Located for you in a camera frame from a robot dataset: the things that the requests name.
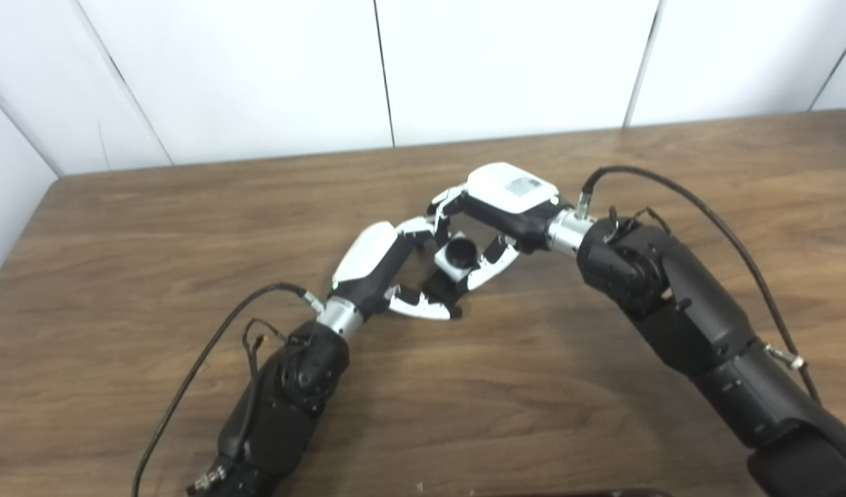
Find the label sticker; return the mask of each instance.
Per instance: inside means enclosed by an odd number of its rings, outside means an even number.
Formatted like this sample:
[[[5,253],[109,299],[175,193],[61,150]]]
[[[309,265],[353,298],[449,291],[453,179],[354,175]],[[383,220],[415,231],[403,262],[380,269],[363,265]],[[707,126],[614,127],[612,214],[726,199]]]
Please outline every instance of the label sticker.
[[[506,189],[508,192],[514,196],[524,196],[529,194],[529,192],[533,192],[533,190],[542,186],[542,182],[536,180],[534,178],[530,178],[530,176],[523,176],[521,178],[512,179],[511,182],[506,185]]]

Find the wooden table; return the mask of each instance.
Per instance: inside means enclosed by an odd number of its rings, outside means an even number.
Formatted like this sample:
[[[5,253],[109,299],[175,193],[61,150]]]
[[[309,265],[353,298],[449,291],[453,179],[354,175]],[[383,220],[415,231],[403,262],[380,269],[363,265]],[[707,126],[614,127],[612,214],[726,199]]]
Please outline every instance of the wooden table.
[[[237,301],[275,280],[324,293],[363,227],[416,216],[495,161],[570,198],[596,167],[622,163],[699,192],[751,249],[846,422],[846,113],[132,170],[59,180],[0,273],[0,496],[127,495],[177,384]],[[656,208],[779,343],[744,265],[694,208],[621,176],[599,184],[593,214],[611,202]],[[421,261],[403,282],[423,279]],[[280,495],[637,484],[759,494],[747,451],[572,260],[522,257],[464,309],[457,322],[379,315],[363,327]],[[250,315],[287,331],[310,313],[282,296]],[[247,381],[229,333],[155,453],[144,495],[182,495],[211,462]]]

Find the black cable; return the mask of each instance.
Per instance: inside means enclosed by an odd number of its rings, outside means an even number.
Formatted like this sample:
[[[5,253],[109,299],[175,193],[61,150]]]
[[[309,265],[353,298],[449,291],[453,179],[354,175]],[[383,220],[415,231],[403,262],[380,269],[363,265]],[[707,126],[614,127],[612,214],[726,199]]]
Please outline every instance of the black cable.
[[[779,312],[779,306],[776,304],[776,299],[773,299],[773,293],[770,292],[769,286],[767,286],[767,281],[764,280],[763,274],[760,273],[760,269],[758,269],[757,264],[754,263],[754,258],[751,257],[751,254],[748,253],[748,249],[742,245],[742,240],[739,240],[736,237],[736,234],[733,233],[732,230],[729,229],[726,223],[723,222],[722,218],[717,215],[716,212],[712,211],[710,207],[703,202],[700,198],[698,198],[695,194],[693,194],[690,190],[685,189],[683,186],[679,185],[678,183],[672,182],[671,179],[662,176],[662,174],[657,174],[652,172],[651,170],[646,170],[640,167],[635,166],[607,166],[607,167],[600,167],[594,173],[591,173],[591,176],[586,180],[584,183],[583,188],[581,189],[581,193],[583,195],[591,195],[594,191],[594,186],[597,183],[597,180],[602,178],[605,174],[609,173],[630,173],[630,174],[637,174],[637,176],[643,176],[644,178],[652,179],[654,182],[660,183],[660,185],[665,186],[666,188],[675,191],[676,193],[684,196],[688,201],[690,201],[693,205],[698,207],[698,210],[702,211],[704,216],[711,220],[714,223],[714,226],[717,226],[717,229],[723,233],[723,236],[727,237],[730,243],[736,249],[736,252],[739,252],[741,255],[742,260],[745,261],[745,265],[748,266],[748,271],[751,271],[751,276],[754,277],[754,281],[757,283],[758,289],[760,289],[761,295],[763,295],[763,300],[767,303],[767,308],[769,309],[770,315],[773,317],[773,321],[776,322],[776,328],[779,329],[779,334],[782,336],[782,341],[785,342],[785,346],[788,347],[788,352],[794,353],[794,355],[799,355],[798,347],[794,344],[794,339],[791,337],[790,331],[788,331],[788,327],[785,324],[785,319],[782,318],[782,312]],[[812,397],[812,400],[815,400],[818,404],[821,403],[820,396],[818,396],[818,390],[815,387],[814,381],[812,381],[812,376],[809,373],[809,369],[807,364],[801,366],[798,369],[800,373],[800,377],[804,380],[805,386],[807,386],[807,390]]]
[[[248,324],[245,325],[245,331],[242,333],[242,347],[245,349],[245,353],[248,356],[248,368],[250,369],[251,373],[251,381],[249,385],[249,392],[248,392],[248,406],[245,408],[245,418],[242,419],[242,428],[239,430],[239,438],[237,438],[234,452],[229,456],[230,463],[229,465],[232,466],[235,461],[239,458],[240,454],[242,453],[242,448],[245,445],[245,438],[248,438],[248,431],[251,427],[251,421],[254,419],[254,410],[256,408],[256,403],[258,402],[258,397],[260,396],[260,375],[258,370],[258,360],[256,359],[256,352],[260,348],[260,345],[264,342],[264,336],[259,335],[255,340],[254,344],[251,345],[248,342],[248,332],[255,324],[262,324],[265,327],[269,328],[275,336],[282,340],[282,342],[286,342],[286,338],[280,331],[278,331],[272,324],[260,319],[260,318],[252,318],[248,321]]]
[[[296,295],[300,298],[303,298],[304,295],[306,295],[306,289],[302,289],[302,287],[292,285],[290,283],[274,283],[272,285],[264,286],[262,289],[256,290],[251,295],[248,295],[245,300],[239,302],[239,305],[235,306],[235,309],[230,312],[223,324],[220,325],[220,328],[218,328],[217,331],[214,331],[214,336],[212,336],[211,340],[208,341],[208,344],[205,345],[202,353],[199,354],[198,359],[195,359],[195,364],[189,368],[189,373],[185,378],[183,378],[183,382],[180,383],[180,387],[177,388],[177,393],[174,394],[174,399],[171,399],[171,405],[168,406],[168,409],[164,410],[162,420],[158,423],[158,427],[155,428],[152,438],[149,441],[149,445],[137,465],[135,479],[133,479],[133,483],[131,485],[132,497],[138,497],[141,489],[141,478],[144,477],[144,469],[149,462],[149,457],[152,456],[152,451],[155,450],[155,446],[157,446],[158,440],[162,437],[164,429],[167,427],[168,422],[171,421],[171,416],[174,415],[174,411],[177,409],[177,404],[180,404],[180,400],[183,399],[184,393],[186,393],[186,390],[189,388],[189,384],[193,381],[193,378],[195,378],[199,369],[201,369],[202,364],[204,364],[204,360],[208,358],[208,354],[211,353],[211,350],[214,349],[215,345],[217,345],[217,342],[220,340],[220,337],[223,336],[223,333],[226,333],[227,328],[233,323],[237,315],[239,315],[244,308],[248,307],[249,303],[254,302],[256,298],[260,295],[264,295],[264,293],[270,293],[277,290],[296,293]]]

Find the cable connector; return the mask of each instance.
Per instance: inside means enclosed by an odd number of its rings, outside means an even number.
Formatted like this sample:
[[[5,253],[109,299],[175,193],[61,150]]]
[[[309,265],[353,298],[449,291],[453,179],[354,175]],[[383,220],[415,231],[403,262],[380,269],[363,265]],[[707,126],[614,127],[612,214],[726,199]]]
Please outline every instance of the cable connector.
[[[208,490],[214,486],[214,484],[227,479],[227,469],[223,466],[217,466],[211,471],[208,471],[201,478],[195,481],[192,485],[186,488],[187,495],[195,495],[198,494],[199,491]]]
[[[805,361],[804,358],[801,358],[800,355],[794,355],[794,353],[786,352],[782,349],[777,349],[776,347],[773,347],[768,343],[763,346],[763,349],[766,350],[769,355],[772,355],[773,359],[776,359],[776,361],[785,364],[785,366],[787,366],[788,369],[792,371],[799,370],[800,368],[804,367],[804,364],[807,363],[807,361]]]
[[[584,220],[584,218],[588,217],[589,207],[591,207],[591,194],[581,193],[579,194],[577,210],[573,215],[577,220]]]
[[[310,292],[303,293],[303,300],[309,304],[309,307],[312,308],[312,311],[315,311],[315,314],[321,314],[325,312],[325,305],[316,297],[312,295]]]

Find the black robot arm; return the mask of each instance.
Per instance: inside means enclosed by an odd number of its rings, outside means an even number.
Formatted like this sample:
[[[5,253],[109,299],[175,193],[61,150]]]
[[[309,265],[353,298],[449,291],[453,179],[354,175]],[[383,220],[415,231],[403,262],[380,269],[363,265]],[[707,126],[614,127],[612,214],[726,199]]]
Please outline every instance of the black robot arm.
[[[687,246],[630,218],[600,220],[581,241],[577,265],[754,449],[748,469],[767,495],[846,497],[846,425],[782,371]]]

